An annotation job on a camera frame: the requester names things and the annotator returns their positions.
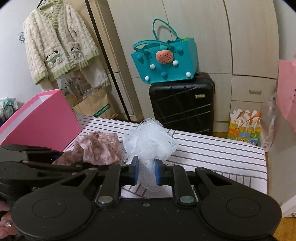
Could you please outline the teal felt handbag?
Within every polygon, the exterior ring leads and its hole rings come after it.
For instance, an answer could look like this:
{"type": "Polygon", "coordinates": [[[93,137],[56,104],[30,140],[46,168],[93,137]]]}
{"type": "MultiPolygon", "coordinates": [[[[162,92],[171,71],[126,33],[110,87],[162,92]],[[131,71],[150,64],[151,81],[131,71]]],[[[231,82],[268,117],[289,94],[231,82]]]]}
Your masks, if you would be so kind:
{"type": "Polygon", "coordinates": [[[192,79],[198,66],[197,47],[194,38],[179,38],[165,21],[155,19],[152,23],[154,40],[143,40],[133,45],[131,54],[141,80],[146,84],[192,79]],[[154,25],[165,24],[176,39],[161,41],[154,25]]]}

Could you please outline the pink cardboard storage box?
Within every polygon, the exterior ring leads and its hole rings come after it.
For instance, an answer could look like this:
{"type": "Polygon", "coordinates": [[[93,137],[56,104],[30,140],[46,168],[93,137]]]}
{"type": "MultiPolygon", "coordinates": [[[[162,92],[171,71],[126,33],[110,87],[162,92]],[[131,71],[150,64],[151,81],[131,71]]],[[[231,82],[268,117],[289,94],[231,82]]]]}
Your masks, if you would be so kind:
{"type": "Polygon", "coordinates": [[[1,145],[27,145],[63,151],[82,131],[61,90],[41,92],[1,126],[1,145]]]}

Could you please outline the pink floral cloth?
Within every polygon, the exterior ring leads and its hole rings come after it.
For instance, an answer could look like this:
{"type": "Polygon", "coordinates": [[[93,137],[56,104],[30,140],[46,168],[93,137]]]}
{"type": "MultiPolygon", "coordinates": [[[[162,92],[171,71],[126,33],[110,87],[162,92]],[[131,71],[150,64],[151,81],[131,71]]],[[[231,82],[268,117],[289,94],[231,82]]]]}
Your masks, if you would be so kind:
{"type": "Polygon", "coordinates": [[[122,145],[115,133],[90,132],[75,140],[74,148],[53,162],[54,165],[90,163],[96,166],[119,164],[122,145]]]}

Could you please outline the white mesh bath sponge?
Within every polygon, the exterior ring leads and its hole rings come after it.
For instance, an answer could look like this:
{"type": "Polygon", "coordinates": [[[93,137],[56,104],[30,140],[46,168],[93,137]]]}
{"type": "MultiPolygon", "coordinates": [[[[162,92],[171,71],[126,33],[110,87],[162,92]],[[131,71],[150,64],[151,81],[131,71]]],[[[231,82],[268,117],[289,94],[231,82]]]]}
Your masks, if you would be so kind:
{"type": "Polygon", "coordinates": [[[165,187],[156,182],[154,159],[166,161],[178,149],[178,140],[159,121],[147,118],[134,130],[125,132],[122,146],[124,163],[130,163],[134,156],[139,158],[138,184],[151,192],[163,190],[165,187]]]}

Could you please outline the cream knitted cardigan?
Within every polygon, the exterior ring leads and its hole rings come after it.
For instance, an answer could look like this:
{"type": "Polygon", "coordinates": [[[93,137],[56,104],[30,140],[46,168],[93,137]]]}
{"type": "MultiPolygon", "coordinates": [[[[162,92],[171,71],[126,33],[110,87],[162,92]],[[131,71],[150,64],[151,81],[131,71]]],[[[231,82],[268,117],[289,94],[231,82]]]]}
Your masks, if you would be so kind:
{"type": "Polygon", "coordinates": [[[58,87],[57,79],[80,71],[91,87],[110,82],[99,49],[79,13],[66,1],[49,1],[23,23],[32,80],[42,91],[58,87]]]}

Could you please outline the pink tote bag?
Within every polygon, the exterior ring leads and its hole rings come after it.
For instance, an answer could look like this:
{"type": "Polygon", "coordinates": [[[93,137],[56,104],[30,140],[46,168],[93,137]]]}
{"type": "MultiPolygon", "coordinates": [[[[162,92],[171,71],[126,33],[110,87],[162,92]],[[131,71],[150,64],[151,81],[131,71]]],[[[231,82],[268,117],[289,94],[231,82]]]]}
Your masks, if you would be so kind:
{"type": "Polygon", "coordinates": [[[295,56],[292,61],[280,60],[276,105],[295,133],[295,56]]]}

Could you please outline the colourful gift bag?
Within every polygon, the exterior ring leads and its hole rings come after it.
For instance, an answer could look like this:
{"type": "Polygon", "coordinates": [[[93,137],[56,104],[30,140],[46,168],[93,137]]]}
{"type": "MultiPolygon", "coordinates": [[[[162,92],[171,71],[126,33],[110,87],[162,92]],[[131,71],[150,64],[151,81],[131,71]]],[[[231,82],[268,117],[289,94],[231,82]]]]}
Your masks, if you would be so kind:
{"type": "Polygon", "coordinates": [[[230,113],[227,139],[257,145],[262,130],[261,112],[237,109],[230,113]]]}

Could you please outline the black suitcase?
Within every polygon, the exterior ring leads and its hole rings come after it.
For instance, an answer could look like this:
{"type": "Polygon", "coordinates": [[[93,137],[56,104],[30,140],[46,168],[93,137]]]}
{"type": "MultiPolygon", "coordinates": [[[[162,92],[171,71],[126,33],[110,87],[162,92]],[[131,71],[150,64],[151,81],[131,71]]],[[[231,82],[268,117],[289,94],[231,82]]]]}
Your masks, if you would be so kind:
{"type": "Polygon", "coordinates": [[[165,128],[208,136],[213,132],[214,95],[215,83],[207,73],[149,88],[154,117],[165,128]]]}

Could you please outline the black clothes rack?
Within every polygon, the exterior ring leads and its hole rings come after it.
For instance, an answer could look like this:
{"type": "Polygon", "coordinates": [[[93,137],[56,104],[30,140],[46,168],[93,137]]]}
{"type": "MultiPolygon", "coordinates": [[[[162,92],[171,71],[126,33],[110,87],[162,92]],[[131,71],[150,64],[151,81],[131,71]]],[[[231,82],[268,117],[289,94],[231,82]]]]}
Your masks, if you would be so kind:
{"type": "Polygon", "coordinates": [[[135,121],[132,104],[132,79],[115,23],[107,1],[89,1],[94,20],[91,20],[85,1],[69,1],[79,13],[100,50],[99,59],[111,85],[106,88],[108,96],[121,120],[135,121]]]}

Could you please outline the beige wardrobe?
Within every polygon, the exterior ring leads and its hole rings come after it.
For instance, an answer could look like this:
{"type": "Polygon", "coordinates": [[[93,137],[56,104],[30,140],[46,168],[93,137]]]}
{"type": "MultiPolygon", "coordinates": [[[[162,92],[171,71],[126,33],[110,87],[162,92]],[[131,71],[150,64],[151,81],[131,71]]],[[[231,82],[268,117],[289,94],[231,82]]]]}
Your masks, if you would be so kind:
{"type": "Polygon", "coordinates": [[[194,38],[198,71],[216,86],[214,131],[228,130],[234,109],[260,110],[275,91],[279,40],[272,1],[98,1],[103,19],[115,33],[145,118],[154,115],[149,86],[133,63],[133,44],[174,36],[194,38]]]}

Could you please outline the brown paper bag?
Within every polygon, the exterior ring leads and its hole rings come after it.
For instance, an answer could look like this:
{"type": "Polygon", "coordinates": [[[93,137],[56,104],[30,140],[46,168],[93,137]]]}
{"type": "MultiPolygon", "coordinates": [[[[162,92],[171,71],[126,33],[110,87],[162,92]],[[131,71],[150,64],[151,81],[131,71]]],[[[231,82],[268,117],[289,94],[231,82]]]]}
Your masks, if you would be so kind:
{"type": "Polygon", "coordinates": [[[65,97],[74,113],[96,118],[115,119],[117,117],[117,112],[104,87],[87,90],[80,98],[72,94],[65,97]]]}

